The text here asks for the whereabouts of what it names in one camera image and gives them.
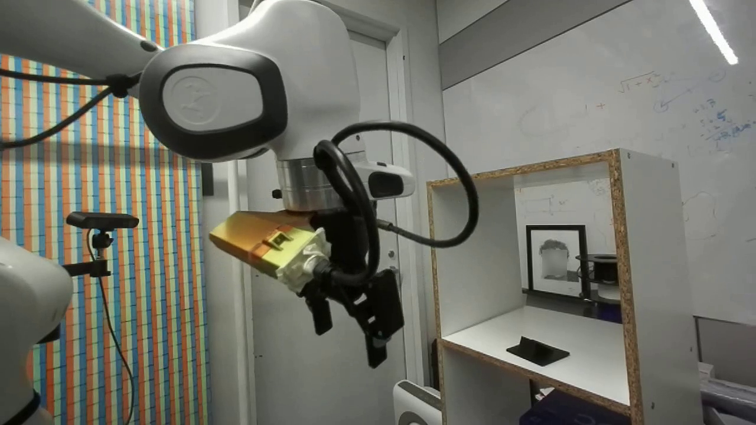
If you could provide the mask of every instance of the white cabinet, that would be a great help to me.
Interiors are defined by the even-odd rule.
[[[701,422],[676,166],[603,151],[482,173],[475,185],[476,232],[457,247],[433,252],[447,425],[516,422],[532,409],[532,382],[629,415],[632,425]],[[521,290],[528,224],[521,194],[581,185],[591,192],[578,204],[607,214],[584,224],[614,246],[620,323],[532,308]],[[460,229],[460,185],[438,179],[428,192],[433,233]],[[557,224],[577,219],[577,210],[570,200],[547,206]],[[519,337],[570,356],[537,367],[507,351]]]

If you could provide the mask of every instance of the colorful striped curtain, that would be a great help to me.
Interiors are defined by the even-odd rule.
[[[194,0],[90,3],[157,44],[194,35]],[[11,56],[0,56],[0,69],[68,76]],[[0,136],[34,134],[91,94],[0,77]],[[62,265],[88,260],[84,232],[66,227],[73,210],[142,219],[114,233],[104,290],[137,378],[134,422],[143,425],[207,422],[199,185],[199,166],[149,134],[134,100],[109,100],[42,147],[0,154],[0,233],[33,252]],[[129,382],[107,332],[96,280],[73,278],[62,337],[33,349],[29,374],[57,422],[124,420]]]

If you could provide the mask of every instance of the picture frame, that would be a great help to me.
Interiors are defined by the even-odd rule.
[[[591,297],[584,224],[528,224],[524,233],[532,293]]]

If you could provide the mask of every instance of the black cable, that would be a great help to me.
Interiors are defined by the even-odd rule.
[[[57,86],[109,86],[109,80],[37,76],[37,74],[10,70],[10,69],[0,69],[0,76],[16,77],[16,80],[57,82]]]
[[[137,407],[137,378],[134,378],[131,369],[128,367],[128,360],[124,360],[124,354],[123,354],[123,347],[120,347],[120,342],[117,342],[117,337],[116,337],[114,321],[110,321],[110,310],[109,310],[109,297],[107,297],[107,293],[104,293],[102,276],[96,276],[94,280],[96,280],[96,286],[99,286],[99,299],[102,299],[102,304],[104,304],[104,321],[107,321],[107,327],[109,327],[109,332],[110,332],[110,341],[114,341],[114,345],[116,345],[117,360],[120,360],[120,364],[123,364],[123,369],[124,369],[124,374],[128,374],[129,388],[131,388],[129,409],[128,409],[128,415],[124,415],[124,422],[123,422],[123,425],[129,425],[131,417],[134,417],[134,407]]]
[[[19,147],[31,147],[31,145],[40,145],[46,136],[62,133],[64,127],[68,127],[70,122],[75,122],[77,118],[83,118],[90,109],[94,109],[99,101],[104,101],[110,93],[110,87],[96,93],[88,103],[83,103],[77,112],[73,112],[70,116],[66,116],[62,122],[46,127],[45,133],[29,136],[29,140],[0,140],[0,151],[10,151],[10,148],[19,148]]]
[[[333,271],[333,278],[338,284],[361,286],[376,275],[381,263],[381,236],[378,236],[376,210],[371,206],[368,192],[359,179],[351,161],[335,145],[319,142],[314,147],[314,162],[325,173],[327,182],[340,194],[345,206],[349,210],[357,210],[363,219],[365,251],[368,251],[365,269],[359,275]]]
[[[476,192],[475,192],[475,182],[469,177],[469,173],[464,171],[464,166],[455,159],[455,154],[442,142],[437,140],[434,134],[425,133],[423,127],[418,126],[410,126],[410,122],[396,122],[396,120],[389,120],[389,122],[355,122],[345,129],[340,129],[330,142],[333,147],[338,147],[340,142],[345,142],[348,136],[357,134],[357,133],[378,133],[378,129],[389,129],[389,133],[403,133],[414,140],[421,140],[423,145],[428,145],[434,154],[438,154],[448,166],[450,171],[457,174],[463,188],[464,188],[464,197],[467,197],[467,221],[464,227],[460,229],[460,233],[455,233],[453,238],[443,238],[443,242],[437,242],[437,238],[425,238],[425,236],[418,236],[418,233],[410,233],[388,219],[378,219],[378,227],[384,229],[384,232],[391,232],[391,233],[398,233],[409,242],[416,242],[416,243],[423,243],[423,246],[433,246],[433,247],[450,247],[450,246],[457,246],[463,243],[476,227],[476,218],[479,218],[479,200],[476,200]]]

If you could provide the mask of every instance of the white shelf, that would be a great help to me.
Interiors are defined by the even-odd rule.
[[[547,367],[537,367],[506,351],[507,347],[519,345],[519,337],[567,349],[570,356]],[[557,384],[611,412],[629,414],[631,394],[619,323],[519,308],[447,335],[443,345],[472,356],[482,354],[489,362],[519,370],[519,376]]]

